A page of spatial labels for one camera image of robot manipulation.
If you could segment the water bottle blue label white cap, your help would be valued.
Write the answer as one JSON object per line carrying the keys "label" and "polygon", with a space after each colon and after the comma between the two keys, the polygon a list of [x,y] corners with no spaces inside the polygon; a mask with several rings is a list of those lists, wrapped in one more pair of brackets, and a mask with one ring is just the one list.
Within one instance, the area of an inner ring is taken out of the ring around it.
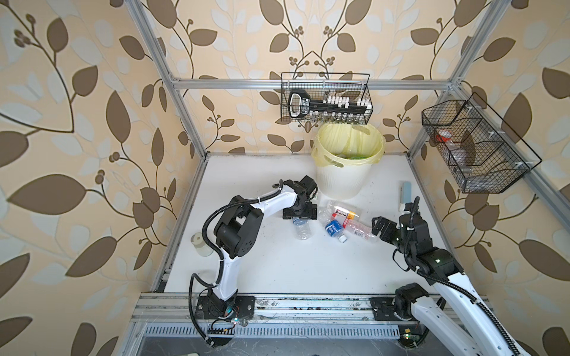
{"label": "water bottle blue label white cap", "polygon": [[295,228],[296,237],[299,240],[308,240],[313,236],[308,220],[295,217],[292,219],[292,223]]}

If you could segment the green bottle yellow cap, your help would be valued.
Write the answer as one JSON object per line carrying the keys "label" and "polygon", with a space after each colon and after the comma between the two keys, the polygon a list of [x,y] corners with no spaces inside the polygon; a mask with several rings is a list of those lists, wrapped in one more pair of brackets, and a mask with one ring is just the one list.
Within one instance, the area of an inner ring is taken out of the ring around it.
{"label": "green bottle yellow cap", "polygon": [[344,160],[366,160],[368,157],[358,155],[337,154],[336,157]]}

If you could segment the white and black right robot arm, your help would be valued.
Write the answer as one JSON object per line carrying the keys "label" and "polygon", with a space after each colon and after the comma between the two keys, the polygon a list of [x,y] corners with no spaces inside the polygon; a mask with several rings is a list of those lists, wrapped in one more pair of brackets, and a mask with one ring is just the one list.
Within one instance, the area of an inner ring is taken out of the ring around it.
{"label": "white and black right robot arm", "polygon": [[419,202],[417,197],[405,204],[396,222],[374,217],[372,233],[394,246],[404,258],[404,271],[425,279],[439,293],[441,302],[418,283],[409,283],[396,289],[390,306],[375,301],[371,306],[402,321],[416,320],[453,355],[526,355],[479,296],[454,255],[433,245]]}

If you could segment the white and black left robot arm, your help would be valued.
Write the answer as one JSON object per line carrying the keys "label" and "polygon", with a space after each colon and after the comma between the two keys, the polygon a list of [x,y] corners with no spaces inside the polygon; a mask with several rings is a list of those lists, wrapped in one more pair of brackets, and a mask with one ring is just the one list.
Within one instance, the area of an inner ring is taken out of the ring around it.
{"label": "white and black left robot arm", "polygon": [[285,220],[317,219],[313,198],[318,186],[313,178],[281,180],[273,188],[273,193],[254,199],[233,197],[203,224],[203,240],[219,256],[218,273],[214,283],[191,275],[188,305],[195,330],[212,348],[227,344],[235,327],[255,313],[255,297],[238,294],[237,277],[241,258],[255,245],[263,219],[278,212]]}

